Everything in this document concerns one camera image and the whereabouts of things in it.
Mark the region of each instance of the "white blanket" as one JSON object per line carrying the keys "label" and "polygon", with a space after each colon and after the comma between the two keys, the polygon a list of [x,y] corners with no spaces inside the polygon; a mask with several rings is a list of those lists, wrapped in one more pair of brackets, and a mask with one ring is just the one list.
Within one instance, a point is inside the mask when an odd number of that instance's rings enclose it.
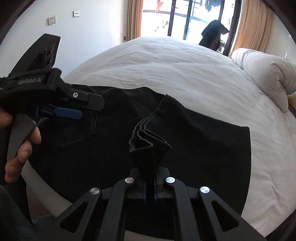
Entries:
{"label": "white blanket", "polygon": [[146,86],[201,114],[248,126],[252,172],[242,217],[266,236],[296,209],[296,119],[290,111],[283,114],[230,58],[186,41],[141,37],[93,57],[64,80]]}
{"label": "white blanket", "polygon": [[296,89],[296,65],[284,58],[245,48],[235,50],[231,57],[283,113],[288,111],[285,90]]}

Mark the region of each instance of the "electrical outlet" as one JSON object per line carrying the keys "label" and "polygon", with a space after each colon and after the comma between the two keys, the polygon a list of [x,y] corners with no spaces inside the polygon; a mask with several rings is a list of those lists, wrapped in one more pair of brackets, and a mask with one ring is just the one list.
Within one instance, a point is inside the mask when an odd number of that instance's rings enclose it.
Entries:
{"label": "electrical outlet", "polygon": [[74,17],[79,17],[80,16],[80,11],[74,11]]}
{"label": "electrical outlet", "polygon": [[48,18],[48,25],[54,24],[57,22],[56,16]]}

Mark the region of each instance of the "curtain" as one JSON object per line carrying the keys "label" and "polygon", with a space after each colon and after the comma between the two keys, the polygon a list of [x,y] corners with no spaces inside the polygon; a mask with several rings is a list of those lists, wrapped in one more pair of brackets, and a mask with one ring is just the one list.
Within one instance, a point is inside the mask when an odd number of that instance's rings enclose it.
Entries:
{"label": "curtain", "polygon": [[128,0],[127,41],[141,36],[143,1]]}
{"label": "curtain", "polygon": [[272,12],[261,0],[245,0],[233,50],[248,48],[264,52]]}

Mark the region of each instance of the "screw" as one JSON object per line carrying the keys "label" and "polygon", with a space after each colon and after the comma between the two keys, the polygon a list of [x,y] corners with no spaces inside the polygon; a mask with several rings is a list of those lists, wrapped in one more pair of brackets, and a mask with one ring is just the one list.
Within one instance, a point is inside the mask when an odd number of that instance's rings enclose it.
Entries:
{"label": "screw", "polygon": [[126,183],[133,183],[135,181],[135,179],[133,179],[132,177],[128,177],[124,180]]}
{"label": "screw", "polygon": [[98,193],[100,193],[100,189],[98,189],[98,188],[92,188],[91,189],[91,194],[92,195],[97,195]]}
{"label": "screw", "polygon": [[208,187],[201,187],[201,188],[200,188],[200,191],[201,191],[202,193],[209,193],[209,192],[210,192],[210,189],[209,189]]}
{"label": "screw", "polygon": [[167,177],[167,178],[165,179],[165,181],[166,181],[167,183],[174,183],[174,182],[175,182],[175,179],[174,179],[173,177]]}

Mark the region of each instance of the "finger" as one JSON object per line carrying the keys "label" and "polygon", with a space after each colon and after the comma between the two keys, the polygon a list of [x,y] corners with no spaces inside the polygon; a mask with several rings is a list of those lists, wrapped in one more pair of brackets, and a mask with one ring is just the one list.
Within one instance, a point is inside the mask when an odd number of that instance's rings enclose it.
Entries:
{"label": "finger", "polygon": [[20,163],[17,157],[9,160],[5,165],[5,181],[7,183],[16,182],[20,177],[23,166],[24,164]]}
{"label": "finger", "polygon": [[25,163],[26,160],[32,155],[32,145],[30,141],[25,141],[17,151],[17,158],[20,163]]}
{"label": "finger", "polygon": [[31,134],[31,141],[36,144],[41,143],[41,135],[40,135],[40,131],[39,131],[38,127],[36,127],[35,130],[33,131],[33,133]]}
{"label": "finger", "polygon": [[0,129],[9,126],[12,123],[12,115],[0,108]]}

